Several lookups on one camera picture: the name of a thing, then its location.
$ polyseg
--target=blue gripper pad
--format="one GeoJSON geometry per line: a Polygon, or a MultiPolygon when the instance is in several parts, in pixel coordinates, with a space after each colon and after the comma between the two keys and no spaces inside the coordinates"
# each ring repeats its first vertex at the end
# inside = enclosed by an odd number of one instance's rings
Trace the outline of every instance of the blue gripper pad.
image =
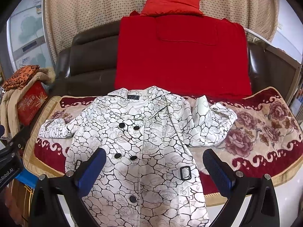
{"type": "Polygon", "coordinates": [[[77,180],[78,196],[87,196],[93,187],[97,177],[102,171],[106,162],[106,152],[103,148],[98,148],[88,161],[83,162],[78,169],[86,167],[82,176],[77,180]]]}
{"type": "Polygon", "coordinates": [[[204,151],[203,163],[220,194],[229,198],[235,184],[233,170],[227,163],[222,162],[212,149],[204,151]]]}

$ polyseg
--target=coat sleeve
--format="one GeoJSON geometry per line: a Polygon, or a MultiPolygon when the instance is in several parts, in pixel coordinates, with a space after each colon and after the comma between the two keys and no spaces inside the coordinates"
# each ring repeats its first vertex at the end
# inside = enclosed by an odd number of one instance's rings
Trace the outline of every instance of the coat sleeve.
{"type": "Polygon", "coordinates": [[[87,119],[91,115],[93,110],[93,103],[91,103],[86,109],[84,109],[77,117],[71,122],[65,123],[65,120],[54,119],[46,120],[39,130],[40,137],[44,138],[66,138],[74,135],[79,130],[82,123],[87,123],[87,119]]]}
{"type": "Polygon", "coordinates": [[[185,99],[181,105],[179,126],[189,146],[211,146],[223,141],[237,119],[233,110],[220,103],[209,106],[205,96],[196,100],[192,111],[185,99]]]}

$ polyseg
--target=floral rug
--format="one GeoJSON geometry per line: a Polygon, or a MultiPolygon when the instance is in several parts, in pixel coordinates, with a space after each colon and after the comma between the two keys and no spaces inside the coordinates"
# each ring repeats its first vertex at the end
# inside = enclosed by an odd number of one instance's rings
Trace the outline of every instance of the floral rug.
{"type": "MultiPolygon", "coordinates": [[[[193,97],[185,98],[191,104],[194,103],[193,97]]],[[[47,118],[64,118],[68,123],[94,99],[63,97],[41,122],[47,118]]],[[[247,176],[262,177],[265,173],[270,174],[275,186],[287,182],[296,174],[302,163],[302,131],[276,89],[269,87],[240,100],[208,100],[211,104],[220,102],[233,109],[238,119],[220,144],[189,148],[200,171],[207,205],[221,204],[225,198],[220,196],[204,167],[202,155],[205,149],[212,148],[233,170],[240,170],[247,176]]],[[[53,169],[53,175],[62,175],[71,138],[46,139],[37,137],[37,133],[35,135],[35,158],[53,169]]]]}

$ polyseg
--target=red cushion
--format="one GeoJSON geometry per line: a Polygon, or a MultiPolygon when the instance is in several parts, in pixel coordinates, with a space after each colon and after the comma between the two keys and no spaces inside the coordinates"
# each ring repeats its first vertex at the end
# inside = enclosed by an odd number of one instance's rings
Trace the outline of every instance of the red cushion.
{"type": "Polygon", "coordinates": [[[115,88],[152,85],[183,96],[250,96],[243,27],[208,16],[123,17],[115,88]]]}
{"type": "Polygon", "coordinates": [[[141,15],[159,16],[165,14],[203,15],[199,10],[200,0],[147,0],[141,15]]]}

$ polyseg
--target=polka dot curtain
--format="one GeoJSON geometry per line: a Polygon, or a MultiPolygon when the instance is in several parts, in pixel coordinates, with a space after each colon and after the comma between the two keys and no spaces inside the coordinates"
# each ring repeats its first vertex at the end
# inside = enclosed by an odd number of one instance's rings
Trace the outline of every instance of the polka dot curtain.
{"type": "MultiPolygon", "coordinates": [[[[45,0],[46,28],[53,58],[81,31],[140,12],[146,0],[45,0]]],[[[279,0],[201,0],[201,11],[232,22],[271,41],[278,24],[279,0]]]]}

